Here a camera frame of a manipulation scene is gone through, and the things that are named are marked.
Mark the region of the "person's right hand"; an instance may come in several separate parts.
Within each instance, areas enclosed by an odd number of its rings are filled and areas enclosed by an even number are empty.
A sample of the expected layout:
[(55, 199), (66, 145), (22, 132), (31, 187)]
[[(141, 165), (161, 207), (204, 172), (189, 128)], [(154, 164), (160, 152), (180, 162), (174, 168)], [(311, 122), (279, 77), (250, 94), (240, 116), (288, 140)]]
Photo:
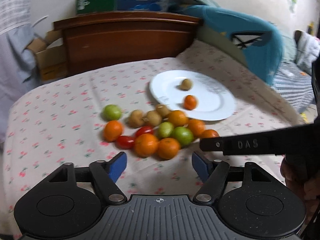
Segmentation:
[(298, 173), (293, 171), (293, 166), (286, 161), (286, 158), (283, 158), (280, 172), (285, 179), (286, 186), (306, 205), (305, 224), (308, 224), (319, 205), (319, 199), (317, 199), (319, 197), (319, 177), (301, 183)]

